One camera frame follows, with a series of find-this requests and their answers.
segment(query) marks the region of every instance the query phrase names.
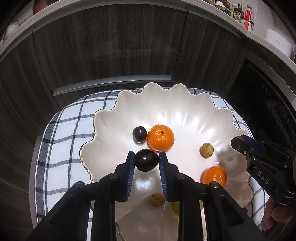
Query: orange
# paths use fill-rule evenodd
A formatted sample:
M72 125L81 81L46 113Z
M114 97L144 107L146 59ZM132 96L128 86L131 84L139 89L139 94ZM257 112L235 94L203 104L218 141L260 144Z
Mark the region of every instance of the orange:
M225 187L227 173L223 167L213 166L206 170L202 178L202 183L209 184L212 181L218 182L222 187Z
M164 125L155 125L147 134L147 143L155 151L167 151L174 141L174 133Z

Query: dark purple grape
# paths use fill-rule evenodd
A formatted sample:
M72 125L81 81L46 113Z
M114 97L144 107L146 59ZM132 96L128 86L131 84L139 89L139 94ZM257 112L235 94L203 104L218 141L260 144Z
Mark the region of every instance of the dark purple grape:
M144 127L138 126L133 130L133 140L137 143L143 142L146 140L147 131Z
M142 172L151 171L158 165L158 155L150 149L142 149L135 155L135 166Z

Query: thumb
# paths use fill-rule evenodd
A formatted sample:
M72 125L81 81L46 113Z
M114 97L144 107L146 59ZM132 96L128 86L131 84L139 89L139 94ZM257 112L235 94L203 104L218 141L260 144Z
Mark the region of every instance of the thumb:
M278 223L287 224L290 222L293 214L295 213L295 209L291 206L287 207L276 207L272 213L271 217Z

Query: plaid cloth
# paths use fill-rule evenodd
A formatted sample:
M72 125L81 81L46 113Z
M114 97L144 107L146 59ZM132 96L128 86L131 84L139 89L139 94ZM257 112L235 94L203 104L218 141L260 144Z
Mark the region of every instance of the plaid cloth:
M215 106L230 109L236 127L246 130L252 137L245 121L219 95L201 89L189 88L188 90L192 94L209 93ZM85 96L56 113L47 125L39 150L35 175L38 223L75 182L90 183L89 174L79 159L79 149L94 136L93 116L95 112L99 109L111 109L120 91L104 91ZM138 93L142 89L131 91ZM261 229L260 223L268 194L252 178L250 185L255 192L255 197L247 206L248 215ZM90 239L91 221L92 211L89 216L88 240Z

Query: human hand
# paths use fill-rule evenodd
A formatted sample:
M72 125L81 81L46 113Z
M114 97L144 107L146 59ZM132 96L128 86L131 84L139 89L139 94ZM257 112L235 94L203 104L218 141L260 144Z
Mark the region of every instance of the human hand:
M278 207L275 202L269 198L261 221L261 227L264 231L268 230L273 226L274 221L287 224L290 222L295 212L295 207Z

